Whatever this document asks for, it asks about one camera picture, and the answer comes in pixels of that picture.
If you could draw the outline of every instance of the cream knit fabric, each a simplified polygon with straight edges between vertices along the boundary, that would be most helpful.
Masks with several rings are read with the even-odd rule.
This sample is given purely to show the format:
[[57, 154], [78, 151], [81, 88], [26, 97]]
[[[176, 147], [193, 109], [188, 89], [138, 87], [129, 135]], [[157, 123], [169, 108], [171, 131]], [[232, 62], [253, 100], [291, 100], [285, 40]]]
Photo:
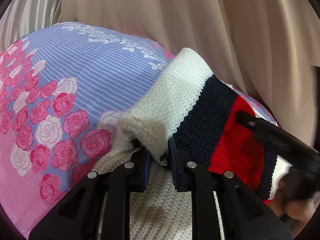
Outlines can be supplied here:
[[[120, 116], [112, 150], [98, 161], [95, 170], [100, 174], [110, 172], [129, 161], [135, 151], [131, 141], [136, 138], [161, 163], [160, 156], [167, 149], [168, 139], [193, 108], [212, 75], [196, 52], [183, 49], [140, 101]], [[131, 238], [191, 239], [191, 194], [177, 193], [171, 172], [158, 163], [151, 166], [146, 192], [131, 195]], [[273, 179], [279, 177], [283, 167], [283, 160], [278, 158]]]

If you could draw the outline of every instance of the hand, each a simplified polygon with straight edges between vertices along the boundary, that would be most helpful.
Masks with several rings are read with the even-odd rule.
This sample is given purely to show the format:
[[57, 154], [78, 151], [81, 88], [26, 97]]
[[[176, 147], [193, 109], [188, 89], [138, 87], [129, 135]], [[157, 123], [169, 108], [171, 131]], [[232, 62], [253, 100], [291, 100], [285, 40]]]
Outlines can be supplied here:
[[271, 208], [278, 217], [282, 217], [286, 213], [289, 217], [298, 220], [297, 224], [291, 230], [292, 236], [295, 238], [306, 226], [316, 211], [320, 201], [320, 193], [317, 192], [313, 199], [292, 200], [284, 205], [282, 190], [285, 186], [285, 177], [286, 175], [279, 181], [278, 190], [275, 198], [270, 202], [269, 208]]

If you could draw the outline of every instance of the knitted sweater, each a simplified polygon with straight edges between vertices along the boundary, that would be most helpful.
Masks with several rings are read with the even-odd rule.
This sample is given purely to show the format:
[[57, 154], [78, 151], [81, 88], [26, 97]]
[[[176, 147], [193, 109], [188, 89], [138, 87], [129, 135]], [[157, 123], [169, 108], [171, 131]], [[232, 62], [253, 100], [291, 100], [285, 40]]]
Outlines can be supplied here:
[[183, 49], [151, 89], [117, 123], [112, 150], [95, 170], [112, 171], [130, 160], [138, 139], [157, 163], [145, 193], [131, 195], [132, 239], [191, 239], [191, 194], [174, 190], [171, 173], [161, 165], [168, 139], [209, 171], [233, 171], [262, 200], [271, 199], [288, 163], [252, 139], [235, 122], [237, 111], [254, 115], [250, 106], [220, 82], [193, 50]]

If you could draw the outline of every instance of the silver screw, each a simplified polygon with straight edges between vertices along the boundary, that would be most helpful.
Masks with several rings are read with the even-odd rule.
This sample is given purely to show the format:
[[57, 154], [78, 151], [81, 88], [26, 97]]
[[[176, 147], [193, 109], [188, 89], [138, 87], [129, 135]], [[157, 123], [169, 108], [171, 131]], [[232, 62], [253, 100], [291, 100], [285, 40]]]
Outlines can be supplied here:
[[195, 162], [188, 162], [187, 166], [191, 169], [195, 168], [197, 166], [197, 164]]
[[231, 179], [234, 176], [232, 171], [225, 171], [225, 173], [223, 175], [228, 179]]
[[95, 171], [90, 171], [87, 175], [87, 177], [89, 179], [94, 179], [95, 177], [97, 177], [97, 173]]
[[248, 122], [248, 125], [250, 125], [250, 126], [256, 126], [256, 122]]
[[134, 166], [134, 163], [132, 163], [132, 162], [127, 162], [124, 164], [124, 167], [127, 169], [131, 169], [131, 168], [133, 168], [133, 166]]

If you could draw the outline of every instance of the bed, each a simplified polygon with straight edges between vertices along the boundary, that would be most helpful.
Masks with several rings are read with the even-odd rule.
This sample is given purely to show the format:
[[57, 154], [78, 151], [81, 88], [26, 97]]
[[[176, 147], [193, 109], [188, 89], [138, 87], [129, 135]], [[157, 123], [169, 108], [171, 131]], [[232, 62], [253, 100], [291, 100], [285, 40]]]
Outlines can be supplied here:
[[[312, 5], [314, 12], [320, 16], [320, 0], [308, 0]], [[89, 0], [84, 0], [84, 3], [89, 4]], [[73, 10], [70, 5], [77, 4], [76, 10]], [[33, 31], [52, 26], [59, 21], [81, 21], [85, 24], [99, 25], [106, 28], [115, 29], [121, 32], [127, 32], [129, 34], [135, 34], [144, 36], [146, 38], [153, 38], [160, 40], [161, 45], [168, 47], [172, 53], [176, 53], [179, 50], [179, 46], [182, 44], [177, 44], [176, 47], [172, 46], [173, 40], [161, 40], [158, 30], [154, 32], [148, 29], [148, 26], [139, 27], [137, 29], [128, 29], [125, 25], [116, 26], [119, 22], [103, 22], [101, 20], [101, 15], [99, 13], [92, 14], [94, 17], [88, 18], [85, 16], [86, 10], [81, 11], [81, 3], [78, 0], [1, 0], [0, 7], [0, 50], [7, 48], [15, 40], [23, 37], [24, 35], [31, 33]], [[228, 37], [229, 33], [225, 30], [225, 35]], [[235, 58], [233, 56], [227, 55], [226, 62], [233, 61]], [[208, 58], [212, 65], [216, 65], [219, 62], [214, 62], [213, 59]], [[239, 76], [244, 76], [241, 70], [235, 70], [238, 76], [231, 75], [231, 70], [227, 72], [220, 73], [223, 80], [229, 83], [233, 83], [235, 87], [241, 88], [243, 91], [250, 90], [248, 86], [244, 85]], [[314, 215], [312, 221], [305, 227], [303, 232], [298, 236], [297, 239], [316, 239], [320, 234], [320, 228], [314, 226], [316, 221], [319, 221], [320, 210], [318, 209]], [[13, 226], [11, 221], [6, 216], [4, 210], [0, 206], [0, 227], [4, 230], [0, 233], [0, 238], [4, 239], [24, 239], [23, 236], [18, 232], [18, 230]]]

